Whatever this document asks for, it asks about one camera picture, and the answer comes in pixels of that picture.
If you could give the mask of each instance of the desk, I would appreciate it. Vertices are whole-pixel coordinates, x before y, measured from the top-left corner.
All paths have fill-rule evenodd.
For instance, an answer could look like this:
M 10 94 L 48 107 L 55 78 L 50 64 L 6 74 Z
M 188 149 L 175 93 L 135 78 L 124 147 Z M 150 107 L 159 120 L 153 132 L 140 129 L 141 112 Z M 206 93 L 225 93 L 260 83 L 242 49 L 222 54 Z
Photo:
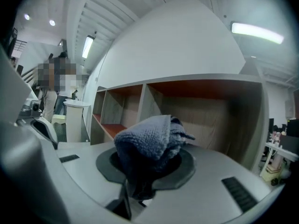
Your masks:
M 273 151 L 277 151 L 277 154 L 285 157 L 286 159 L 292 161 L 292 162 L 295 162 L 299 159 L 299 156 L 297 154 L 294 154 L 290 151 L 287 151 L 285 149 L 283 149 L 282 147 L 278 147 L 277 145 L 275 144 L 272 144 L 272 143 L 266 143 L 266 146 L 269 147 L 269 154 L 268 154 L 268 157 L 267 157 L 267 160 L 266 160 L 266 163 L 265 165 L 263 166 L 263 169 L 260 173 L 260 177 L 263 175 L 263 173 L 266 171 L 266 168 L 267 168 L 267 165 L 269 164 L 269 161 L 270 161 L 270 158 L 271 156 L 273 155 Z
M 89 106 L 88 103 L 68 99 L 64 101 L 66 108 L 66 141 L 81 142 L 81 122 L 83 108 Z

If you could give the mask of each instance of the blue towel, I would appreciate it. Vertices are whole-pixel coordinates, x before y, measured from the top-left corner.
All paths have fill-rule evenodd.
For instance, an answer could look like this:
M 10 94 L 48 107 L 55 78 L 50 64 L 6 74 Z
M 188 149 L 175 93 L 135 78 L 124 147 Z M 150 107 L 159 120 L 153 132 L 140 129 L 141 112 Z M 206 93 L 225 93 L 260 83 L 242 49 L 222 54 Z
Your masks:
M 195 139 L 185 132 L 178 118 L 159 115 L 121 131 L 114 143 L 127 174 L 135 165 L 142 166 L 140 169 L 163 172 L 169 159 L 186 143 L 186 138 Z

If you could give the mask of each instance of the fluorescent light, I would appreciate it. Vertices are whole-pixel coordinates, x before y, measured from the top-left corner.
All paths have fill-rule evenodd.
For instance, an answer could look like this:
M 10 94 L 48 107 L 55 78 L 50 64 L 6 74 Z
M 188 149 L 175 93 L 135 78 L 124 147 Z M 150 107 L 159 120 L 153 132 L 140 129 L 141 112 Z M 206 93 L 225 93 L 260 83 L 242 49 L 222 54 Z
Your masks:
M 94 40 L 94 38 L 92 36 L 88 35 L 86 37 L 83 52 L 82 52 L 82 57 L 83 58 L 87 58 L 88 52 L 89 52 L 90 47 L 92 46 L 93 40 Z
M 49 23 L 51 26 L 55 26 L 55 22 L 53 20 L 50 20 Z
M 275 42 L 277 44 L 281 44 L 284 40 L 283 36 L 275 32 L 269 31 L 264 28 L 252 26 L 249 24 L 236 23 L 236 22 L 232 24 L 232 33 L 256 36 L 256 37 L 269 40 L 271 42 Z
M 30 20 L 30 16 L 28 14 L 24 14 L 26 20 Z

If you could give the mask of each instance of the white wall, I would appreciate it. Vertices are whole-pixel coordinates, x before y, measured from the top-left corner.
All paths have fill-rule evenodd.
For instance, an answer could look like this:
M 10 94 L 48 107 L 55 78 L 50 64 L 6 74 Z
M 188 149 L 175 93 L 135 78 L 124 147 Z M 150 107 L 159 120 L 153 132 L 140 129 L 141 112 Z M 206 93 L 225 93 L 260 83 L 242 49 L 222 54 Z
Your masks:
M 266 82 L 269 98 L 269 118 L 274 118 L 274 124 L 282 127 L 287 123 L 285 116 L 285 102 L 292 98 L 290 90 L 276 84 Z
M 54 57 L 56 57 L 60 55 L 62 51 L 62 47 L 59 46 L 39 42 L 28 42 L 21 54 L 18 65 L 22 65 L 24 67 L 22 73 L 25 73 L 31 68 L 36 67 L 37 64 L 43 63 L 47 60 L 51 53 L 53 53 Z
M 114 41 L 90 76 L 84 101 L 94 103 L 98 86 L 186 74 L 239 74 L 244 64 L 237 43 L 215 14 L 198 0 L 176 0 L 151 11 Z M 88 132 L 91 111 L 84 111 Z

